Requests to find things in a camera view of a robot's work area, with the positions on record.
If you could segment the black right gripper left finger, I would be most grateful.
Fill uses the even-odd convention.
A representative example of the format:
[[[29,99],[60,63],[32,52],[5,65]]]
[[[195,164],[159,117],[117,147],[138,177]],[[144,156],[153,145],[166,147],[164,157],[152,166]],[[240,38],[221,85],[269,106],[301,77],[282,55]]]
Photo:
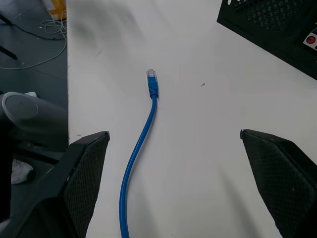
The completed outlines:
[[[84,238],[100,190],[109,132],[82,137],[27,189],[9,219],[11,238]]]

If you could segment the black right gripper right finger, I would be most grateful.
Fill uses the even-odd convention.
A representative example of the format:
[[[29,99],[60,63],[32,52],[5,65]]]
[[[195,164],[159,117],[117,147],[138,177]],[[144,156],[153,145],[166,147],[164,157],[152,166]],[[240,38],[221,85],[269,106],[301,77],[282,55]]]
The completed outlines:
[[[257,189],[284,238],[317,236],[317,166],[292,141],[240,131]]]

